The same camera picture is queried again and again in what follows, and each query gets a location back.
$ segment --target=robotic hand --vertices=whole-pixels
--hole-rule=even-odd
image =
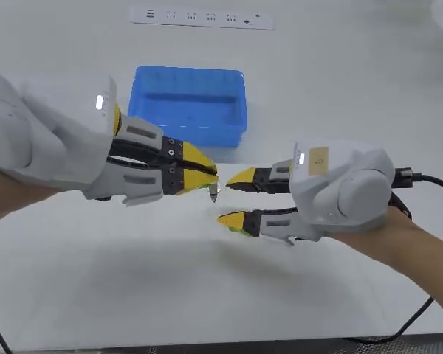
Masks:
[[[88,199],[124,195],[126,206],[209,187],[216,165],[193,145],[127,117],[111,78],[69,92],[61,83],[25,84],[0,76],[0,170],[19,180],[81,190]]]
[[[391,192],[396,170],[384,150],[348,141],[302,141],[292,160],[245,170],[227,187],[245,192],[291,193],[295,208],[232,212],[219,217],[231,231],[266,235],[293,245],[384,224],[388,205],[406,206]]]

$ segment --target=human arm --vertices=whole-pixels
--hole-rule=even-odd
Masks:
[[[56,192],[51,188],[21,183],[0,172],[0,219]]]
[[[381,229],[334,238],[404,274],[443,307],[443,241],[397,208],[389,208],[388,222]]]

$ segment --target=cable connector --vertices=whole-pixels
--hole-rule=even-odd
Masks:
[[[396,168],[396,175],[392,182],[392,188],[412,188],[416,173],[413,173],[410,167]]]

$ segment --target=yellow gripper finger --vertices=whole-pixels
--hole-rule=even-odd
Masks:
[[[217,173],[215,163],[189,142],[183,142],[182,159],[184,162],[194,163]]]

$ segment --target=yellow fingertip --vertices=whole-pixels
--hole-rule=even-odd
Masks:
[[[203,152],[189,142],[183,142],[182,158],[184,161],[195,162],[205,167],[210,167],[216,172],[216,165]]]
[[[243,231],[244,212],[232,212],[218,217],[217,220],[230,229]]]
[[[217,183],[218,181],[218,176],[208,175],[207,173],[195,170],[184,170],[184,189],[178,192],[177,195],[199,189],[200,187],[209,184]]]
[[[227,184],[235,183],[251,183],[253,182],[254,173],[256,171],[255,167],[250,167],[247,170],[241,171],[236,176],[232,177]]]
[[[118,127],[120,127],[120,107],[115,105],[114,119],[113,119],[113,136],[118,133]]]

